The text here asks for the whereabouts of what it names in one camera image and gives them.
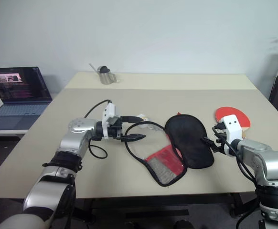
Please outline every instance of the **laptop screen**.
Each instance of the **laptop screen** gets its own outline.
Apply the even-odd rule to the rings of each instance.
[[[0,98],[4,103],[52,100],[38,67],[0,68]]]

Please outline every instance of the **gray floor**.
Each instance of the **gray floor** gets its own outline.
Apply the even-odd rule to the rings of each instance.
[[[16,142],[0,142],[0,164],[8,156]],[[252,198],[252,195],[243,195],[244,200]],[[80,207],[83,202],[77,200]],[[22,204],[10,199],[0,199],[0,223],[11,215],[21,213]],[[172,217],[152,217],[127,219],[126,213],[158,211],[158,210],[180,210],[187,209],[189,215]],[[234,229],[237,219],[229,215],[230,207],[226,204],[196,204],[184,206],[170,206],[161,208],[119,208],[119,209],[94,209],[96,222],[89,225],[90,229],[123,229],[125,223],[133,221],[139,223],[144,229],[172,229],[176,221],[184,219],[190,221],[196,229]],[[258,221],[261,219],[259,211],[254,212],[241,224],[241,229],[258,229]],[[65,219],[58,219],[53,223],[53,229],[63,229]],[[85,223],[72,220],[73,229],[87,229]]]

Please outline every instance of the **metal cup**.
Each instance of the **metal cup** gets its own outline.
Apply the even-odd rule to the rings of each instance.
[[[102,84],[111,84],[117,82],[115,74],[111,73],[110,69],[108,69],[106,66],[98,67],[97,74],[99,75]]]

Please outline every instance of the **white wall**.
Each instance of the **white wall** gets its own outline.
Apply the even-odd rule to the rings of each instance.
[[[278,0],[0,0],[0,67],[40,67],[52,92],[88,63],[113,72],[278,70]]]

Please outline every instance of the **laptop touchpad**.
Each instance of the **laptop touchpad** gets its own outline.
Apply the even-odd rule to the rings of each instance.
[[[22,116],[9,116],[0,117],[0,130],[12,130],[15,128],[17,123],[22,119]]]

